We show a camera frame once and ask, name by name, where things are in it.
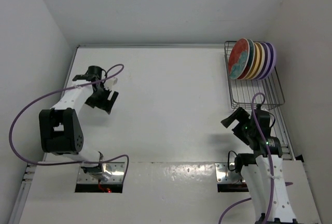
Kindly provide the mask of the red teal floral plate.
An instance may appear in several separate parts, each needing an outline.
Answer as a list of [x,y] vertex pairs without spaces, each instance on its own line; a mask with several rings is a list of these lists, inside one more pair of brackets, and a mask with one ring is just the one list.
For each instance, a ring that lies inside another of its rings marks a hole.
[[250,54],[249,42],[239,39],[232,48],[228,59],[228,72],[231,79],[238,79],[245,70]]
[[255,54],[254,42],[251,39],[248,39],[248,43],[249,43],[250,52],[249,52],[249,58],[248,58],[246,68],[242,74],[243,75],[242,79],[245,79],[247,77],[247,75],[249,74],[249,72],[252,68],[253,62],[254,62],[254,54]]

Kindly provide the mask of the orange plate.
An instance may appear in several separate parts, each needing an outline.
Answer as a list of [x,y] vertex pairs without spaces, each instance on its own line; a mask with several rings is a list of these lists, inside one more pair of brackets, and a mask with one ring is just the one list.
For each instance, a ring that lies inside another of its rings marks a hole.
[[261,50],[258,45],[258,42],[254,42],[255,45],[255,56],[254,56],[254,65],[252,66],[252,69],[249,73],[248,79],[252,79],[256,72],[258,71],[259,68],[259,62],[260,62],[260,55],[261,55]]

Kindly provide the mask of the lavender plate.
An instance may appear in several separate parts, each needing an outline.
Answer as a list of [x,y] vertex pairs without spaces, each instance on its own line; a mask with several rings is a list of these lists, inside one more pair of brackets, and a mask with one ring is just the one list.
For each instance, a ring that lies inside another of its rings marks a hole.
[[263,42],[261,43],[262,45],[264,45],[264,49],[265,49],[265,67],[264,67],[264,70],[263,70],[263,73],[260,77],[260,79],[263,79],[265,77],[265,74],[267,73],[268,71],[268,68],[270,66],[270,62],[271,62],[271,50],[268,46],[268,44],[266,42]]
[[276,49],[274,47],[273,44],[269,43],[269,42],[266,42],[267,46],[269,47],[270,49],[270,53],[271,53],[271,62],[270,62],[270,66],[269,66],[269,70],[265,76],[265,78],[269,77],[270,74],[272,73],[272,71],[274,70],[275,68],[275,64],[276,64],[276,59],[277,59],[277,56],[276,56]]

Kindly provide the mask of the cream plate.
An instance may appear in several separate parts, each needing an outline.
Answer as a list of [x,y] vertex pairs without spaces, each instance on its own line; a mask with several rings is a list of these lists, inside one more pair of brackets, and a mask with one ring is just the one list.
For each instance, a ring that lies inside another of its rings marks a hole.
[[264,68],[265,50],[264,50],[264,46],[260,42],[255,42],[255,44],[257,44],[257,46],[260,50],[260,64],[259,64],[258,72],[255,77],[255,79],[258,79],[259,76],[261,75],[261,73],[263,72],[263,68]]

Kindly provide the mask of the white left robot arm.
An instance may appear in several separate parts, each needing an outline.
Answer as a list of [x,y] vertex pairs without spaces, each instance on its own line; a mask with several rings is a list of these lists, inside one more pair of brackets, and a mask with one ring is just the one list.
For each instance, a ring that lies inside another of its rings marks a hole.
[[84,173],[98,180],[108,180],[110,169],[101,163],[103,155],[88,148],[78,114],[84,105],[111,113],[118,97],[112,87],[117,79],[102,81],[107,72],[99,66],[89,66],[86,73],[76,75],[71,89],[50,109],[39,113],[39,130],[42,150],[82,162]]

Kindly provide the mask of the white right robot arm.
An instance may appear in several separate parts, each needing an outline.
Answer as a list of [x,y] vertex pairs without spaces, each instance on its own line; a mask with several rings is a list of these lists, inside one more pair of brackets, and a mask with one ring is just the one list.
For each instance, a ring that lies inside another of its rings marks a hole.
[[270,113],[257,107],[248,113],[242,107],[221,121],[229,127],[235,120],[234,135],[253,153],[237,154],[235,172],[245,180],[253,201],[256,223],[297,223],[283,176],[282,147],[271,136]]

